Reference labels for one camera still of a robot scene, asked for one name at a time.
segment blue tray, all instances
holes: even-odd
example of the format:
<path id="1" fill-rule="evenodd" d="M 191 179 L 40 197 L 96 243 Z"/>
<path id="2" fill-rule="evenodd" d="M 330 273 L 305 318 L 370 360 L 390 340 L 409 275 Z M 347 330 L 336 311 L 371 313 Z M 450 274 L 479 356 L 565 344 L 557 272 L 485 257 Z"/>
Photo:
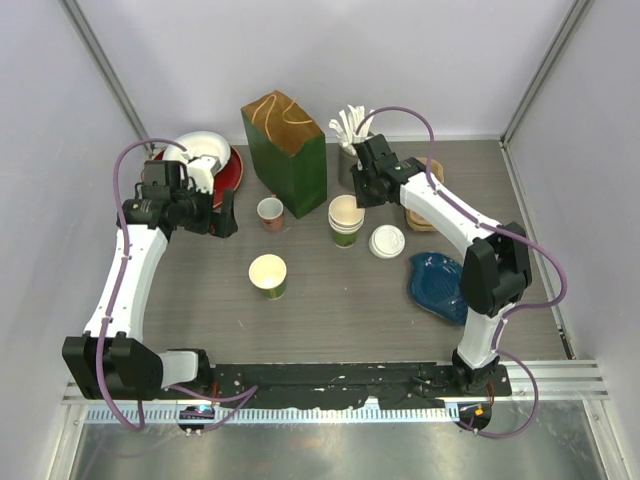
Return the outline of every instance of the blue tray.
<path id="1" fill-rule="evenodd" d="M 408 292 L 413 301 L 456 325 L 465 325 L 469 307 L 460 293 L 462 266 L 441 253 L 418 253 L 409 260 Z"/>

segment bag handle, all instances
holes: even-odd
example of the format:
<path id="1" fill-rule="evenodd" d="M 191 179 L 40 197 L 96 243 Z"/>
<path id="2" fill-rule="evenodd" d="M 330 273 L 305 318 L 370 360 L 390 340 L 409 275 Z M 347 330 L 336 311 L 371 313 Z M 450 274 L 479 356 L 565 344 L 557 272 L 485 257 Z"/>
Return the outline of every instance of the bag handle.
<path id="1" fill-rule="evenodd" d="M 267 134 L 267 138 L 269 138 L 269 141 L 272 142 L 273 140 L 271 139 L 271 134 L 269 133 L 269 116 L 271 115 L 271 111 L 273 110 L 273 107 L 276 106 L 276 101 L 278 100 L 278 97 L 276 96 L 275 93 L 272 93 L 271 95 L 269 95 L 267 98 L 264 99 L 264 101 L 258 106 L 258 108 L 255 109 L 255 111 L 253 112 L 253 116 L 251 117 L 251 123 L 255 124 L 255 120 L 256 120 L 256 116 L 258 115 L 258 111 L 264 107 L 267 102 L 269 100 L 273 99 L 273 102 L 271 102 L 271 106 L 269 107 L 269 110 L 267 110 L 267 116 L 264 119 L 264 131 Z M 294 98 L 293 100 L 291 100 L 291 104 L 284 109 L 284 111 L 282 112 L 282 120 L 285 123 L 288 123 L 289 125 L 305 125 L 307 123 L 313 123 L 313 120 L 309 119 L 309 120 L 287 120 L 286 118 L 284 118 L 284 114 L 287 113 L 289 110 L 291 110 L 291 107 L 293 107 L 293 105 L 296 103 L 296 99 Z"/>

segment brown tray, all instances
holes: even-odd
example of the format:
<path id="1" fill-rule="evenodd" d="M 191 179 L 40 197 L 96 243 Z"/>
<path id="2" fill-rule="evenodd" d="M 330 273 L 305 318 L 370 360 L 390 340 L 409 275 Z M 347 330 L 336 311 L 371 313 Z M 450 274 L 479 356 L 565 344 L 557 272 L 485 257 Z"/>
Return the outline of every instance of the brown tray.
<path id="1" fill-rule="evenodd" d="M 416 157 L 418 161 L 423 164 L 427 164 L 426 157 Z M 444 184 L 444 168 L 436 160 L 431 160 L 431 172 L 436 176 L 440 183 Z M 436 228 L 427 222 L 424 218 L 411 210 L 405 210 L 405 217 L 407 224 L 411 230 L 416 232 L 435 232 Z"/>

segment gray wood tabletop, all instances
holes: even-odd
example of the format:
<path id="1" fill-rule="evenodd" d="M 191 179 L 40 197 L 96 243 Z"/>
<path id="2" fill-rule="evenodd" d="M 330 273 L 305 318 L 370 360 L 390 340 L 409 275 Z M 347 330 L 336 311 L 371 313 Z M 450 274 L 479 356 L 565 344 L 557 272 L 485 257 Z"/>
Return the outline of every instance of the gray wood tabletop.
<path id="1" fill-rule="evenodd" d="M 425 156 L 425 143 L 396 143 L 399 158 Z M 337 182 L 337 145 L 327 145 L 329 200 L 304 218 L 286 213 L 281 232 L 267 232 L 256 214 L 270 195 L 253 171 L 248 147 L 238 147 L 245 173 L 236 193 L 239 231 L 228 239 L 174 233 L 153 280 L 144 340 L 155 351 L 203 348 L 212 362 L 448 361 L 462 328 L 416 306 L 407 294 L 408 258 L 419 252 L 462 257 L 439 233 L 409 230 L 396 205 L 368 209 L 356 244 L 337 248 L 327 223 L 328 202 L 345 190 Z M 522 224 L 496 141 L 440 142 L 435 158 L 445 184 L 480 212 Z M 374 257 L 368 238 L 382 224 L 405 232 L 392 260 Z M 259 255 L 287 263 L 287 291 L 263 298 L 247 272 Z M 527 301 L 546 300 L 537 267 Z M 514 315 L 501 347 L 526 359 L 566 358 L 550 310 Z"/>

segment wall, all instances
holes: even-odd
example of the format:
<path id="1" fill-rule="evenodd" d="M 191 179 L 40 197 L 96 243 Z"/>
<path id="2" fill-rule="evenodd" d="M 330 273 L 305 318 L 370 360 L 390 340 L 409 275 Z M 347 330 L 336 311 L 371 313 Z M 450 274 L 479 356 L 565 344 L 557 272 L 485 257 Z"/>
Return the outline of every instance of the wall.
<path id="1" fill-rule="evenodd" d="M 45 478 L 80 334 L 115 245 L 113 161 L 133 134 L 60 6 L 0 15 L 2 478 Z M 130 185 L 138 167 L 123 176 Z"/>
<path id="2" fill-rule="evenodd" d="M 418 109 L 440 135 L 498 137 L 571 0 L 80 0 L 151 135 L 245 141 L 278 88 L 327 129 L 346 106 Z M 425 135 L 407 116 L 389 135 Z"/>
<path id="3" fill-rule="evenodd" d="M 536 232 L 569 277 L 577 354 L 596 358 L 640 458 L 640 63 L 632 0 L 594 2 L 512 144 Z"/>

